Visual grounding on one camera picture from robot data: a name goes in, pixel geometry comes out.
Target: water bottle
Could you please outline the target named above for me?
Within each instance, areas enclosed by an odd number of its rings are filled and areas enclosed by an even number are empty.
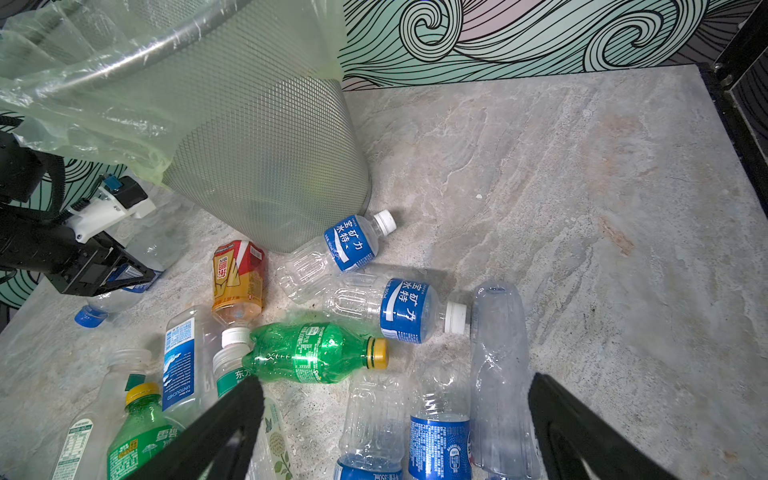
[[[125,419],[125,394],[144,383],[152,354],[118,350],[107,360],[107,375],[96,400],[82,409],[67,429],[51,480],[107,478],[107,449]]]
[[[414,377],[408,472],[417,480],[471,480],[469,391],[455,365],[428,362]]]
[[[352,215],[283,258],[276,271],[286,295],[305,303],[330,285],[333,277],[367,265],[379,254],[379,238],[395,231],[389,210]]]
[[[493,480],[539,478],[527,394],[528,334],[514,285],[485,282],[472,307],[472,463]]]
[[[140,232],[125,247],[125,250],[136,260],[154,270],[152,280],[88,298],[88,305],[74,316],[74,321],[86,328],[95,328],[110,315],[128,310],[136,305],[141,300],[141,294],[146,292],[160,278],[163,271],[173,265],[181,256],[183,248],[180,245],[180,239],[177,238],[178,235],[171,234],[171,232],[172,230],[169,230],[166,223],[156,223],[151,228]],[[122,280],[140,275],[138,270],[125,264],[115,270],[108,280]]]
[[[400,376],[356,372],[349,384],[334,480],[402,480],[405,414]]]
[[[218,396],[226,395],[250,373],[243,357],[250,353],[250,331],[235,326],[221,333],[222,349],[214,356],[214,378]],[[264,418],[253,446],[245,480],[292,480],[291,462],[283,433],[283,419],[277,403],[264,397]]]
[[[467,306],[442,303],[427,283],[352,272],[324,295],[326,312],[376,322],[387,338],[424,343],[437,330],[464,333]]]
[[[218,398],[214,356],[222,326],[210,307],[193,306],[170,319],[165,330],[163,414],[186,428]]]

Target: yellow bottle cap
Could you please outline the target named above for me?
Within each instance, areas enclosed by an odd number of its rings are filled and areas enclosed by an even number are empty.
[[[389,365],[389,349],[386,339],[368,339],[368,368],[386,370]]]
[[[142,383],[128,390],[128,394],[125,396],[125,406],[147,395],[160,395],[160,387],[157,386],[157,383]]]

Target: bottle label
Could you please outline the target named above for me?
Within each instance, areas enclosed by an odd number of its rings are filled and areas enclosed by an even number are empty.
[[[326,230],[325,238],[336,265],[343,272],[360,268],[373,260],[373,250],[354,215]]]
[[[243,367],[232,370],[231,372],[224,373],[224,375],[216,381],[216,390],[219,392],[219,398],[223,397],[225,393],[242,382],[245,377],[250,375],[248,370]]]
[[[161,271],[152,270],[154,272],[154,278],[146,283],[139,283],[138,285],[131,285],[131,286],[124,286],[123,290],[127,292],[132,293],[144,293],[147,291],[149,287],[152,286],[153,283],[157,281],[158,278],[160,278],[160,275],[163,274]],[[138,269],[133,268],[131,265],[124,263],[120,267],[118,267],[112,274],[107,278],[108,282],[113,282],[115,280],[126,280],[129,278],[138,278],[140,276],[143,276],[141,272]]]
[[[418,480],[470,480],[469,420],[437,422],[411,417],[408,472]]]
[[[401,342],[422,342],[422,314],[427,298],[427,283],[406,282],[393,278],[386,284],[382,298],[382,333]]]
[[[107,456],[107,477],[109,480],[120,480],[129,476],[178,435],[179,431],[174,427],[163,425],[119,445]]]
[[[342,465],[341,461],[338,461],[333,480],[402,480],[402,470],[393,473],[368,472]]]
[[[320,344],[323,342],[325,326],[305,325],[299,332],[299,341],[293,354],[293,371],[301,383],[320,382],[318,370]]]
[[[194,393],[194,318],[165,333],[163,410]]]
[[[74,478],[93,427],[94,423],[90,419],[81,419],[72,425],[67,432],[64,446],[61,447],[61,454],[58,456],[56,469],[53,471],[51,480],[72,480]]]
[[[290,471],[290,458],[283,435],[283,420],[274,400],[267,397],[264,397],[264,420],[260,428],[259,437],[266,439],[272,459],[270,465],[274,468],[277,480],[292,480],[293,473]]]

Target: nutrition label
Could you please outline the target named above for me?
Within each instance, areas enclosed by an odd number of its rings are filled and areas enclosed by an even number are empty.
[[[90,419],[78,420],[67,432],[52,480],[72,480],[78,471],[80,459],[91,436],[94,423]]]

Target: crushed plastic bottle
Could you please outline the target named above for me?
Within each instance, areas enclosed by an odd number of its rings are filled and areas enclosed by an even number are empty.
[[[528,334],[514,285],[485,282],[472,307],[472,463],[492,480],[539,478],[527,392]]]
[[[387,341],[331,322],[270,323],[255,329],[243,366],[262,382],[338,383],[353,371],[386,369]]]

